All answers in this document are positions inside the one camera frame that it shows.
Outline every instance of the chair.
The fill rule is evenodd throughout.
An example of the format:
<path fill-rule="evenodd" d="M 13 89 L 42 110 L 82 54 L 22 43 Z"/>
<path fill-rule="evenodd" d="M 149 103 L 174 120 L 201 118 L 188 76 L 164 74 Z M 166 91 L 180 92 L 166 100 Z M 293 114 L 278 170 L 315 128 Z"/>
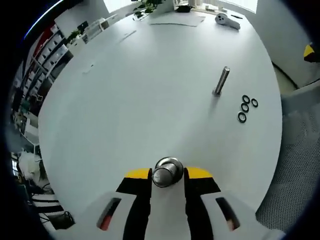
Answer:
<path fill-rule="evenodd" d="M 320 176 L 320 81 L 281 96 L 282 141 L 257 220 L 284 232 L 311 199 Z"/>

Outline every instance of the rubber ring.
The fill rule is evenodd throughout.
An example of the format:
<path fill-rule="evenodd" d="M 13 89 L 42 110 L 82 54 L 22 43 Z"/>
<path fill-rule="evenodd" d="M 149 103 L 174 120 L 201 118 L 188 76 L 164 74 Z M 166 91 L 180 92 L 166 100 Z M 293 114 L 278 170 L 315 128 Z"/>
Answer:
<path fill-rule="evenodd" d="M 246 117 L 246 115 L 245 115 L 244 112 L 240 111 L 240 112 L 238 113 L 238 120 L 239 120 L 239 122 L 242 123 L 242 124 L 247 121 L 247 117 Z"/>
<path fill-rule="evenodd" d="M 249 112 L 249 106 L 248 106 L 248 104 L 246 104 L 245 102 L 241 103 L 241 109 L 242 109 L 242 111 L 244 111 L 245 113 Z"/>
<path fill-rule="evenodd" d="M 247 95 L 243 95 L 242 96 L 242 101 L 246 104 L 250 103 L 250 97 L 248 97 Z"/>
<path fill-rule="evenodd" d="M 252 106 L 254 106 L 255 108 L 257 108 L 258 107 L 258 101 L 255 99 L 255 98 L 252 98 L 251 99 L 251 103 L 252 103 Z"/>

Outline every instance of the table surface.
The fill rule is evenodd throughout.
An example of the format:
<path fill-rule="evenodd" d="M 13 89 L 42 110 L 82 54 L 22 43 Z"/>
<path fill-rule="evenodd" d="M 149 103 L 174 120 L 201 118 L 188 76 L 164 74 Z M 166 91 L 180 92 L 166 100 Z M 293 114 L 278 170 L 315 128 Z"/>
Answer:
<path fill-rule="evenodd" d="M 265 197 L 282 135 L 271 60 L 245 17 L 234 18 L 236 31 L 214 15 L 188 14 L 205 20 L 190 27 L 124 18 L 86 44 L 51 87 L 39 114 L 41 154 L 75 219 L 126 172 L 167 156 L 207 169 L 255 211 Z M 230 74 L 214 97 L 224 66 Z M 244 94 L 259 106 L 249 105 L 242 124 Z"/>

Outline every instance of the yellow object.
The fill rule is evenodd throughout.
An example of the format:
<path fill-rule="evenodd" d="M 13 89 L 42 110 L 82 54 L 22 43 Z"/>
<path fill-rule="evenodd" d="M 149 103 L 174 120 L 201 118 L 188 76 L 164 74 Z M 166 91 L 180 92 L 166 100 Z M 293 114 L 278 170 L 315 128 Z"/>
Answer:
<path fill-rule="evenodd" d="M 210 172 L 202 168 L 187 166 L 189 173 L 189 179 L 204 179 L 204 178 L 213 178 Z"/>
<path fill-rule="evenodd" d="M 149 170 L 150 168 L 138 168 L 127 172 L 124 177 L 131 179 L 148 179 Z"/>
<path fill-rule="evenodd" d="M 305 58 L 306 56 L 314 52 L 315 52 L 314 49 L 308 44 L 304 49 L 303 57 Z"/>

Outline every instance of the metal cylinder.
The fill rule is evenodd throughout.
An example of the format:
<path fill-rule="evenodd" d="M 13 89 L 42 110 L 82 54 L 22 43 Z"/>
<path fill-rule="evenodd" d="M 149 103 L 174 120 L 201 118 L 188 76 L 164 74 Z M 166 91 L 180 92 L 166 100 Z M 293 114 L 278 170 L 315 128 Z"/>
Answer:
<path fill-rule="evenodd" d="M 219 82 L 216 85 L 216 88 L 213 90 L 212 93 L 214 93 L 215 95 L 220 95 L 221 94 L 221 90 L 222 90 L 222 88 L 223 88 L 223 86 L 224 86 L 224 84 L 225 84 L 225 82 L 227 80 L 227 77 L 228 77 L 229 73 L 230 73 L 230 68 L 225 66 L 223 68 L 223 71 L 222 71 L 222 74 L 220 76 Z"/>
<path fill-rule="evenodd" d="M 166 163 L 154 170 L 152 179 L 158 187 L 165 188 L 172 184 L 176 173 L 177 167 L 173 163 Z"/>
<path fill-rule="evenodd" d="M 152 180 L 160 188 L 169 187 L 182 178 L 183 171 L 181 162 L 176 158 L 165 157 L 155 165 Z"/>

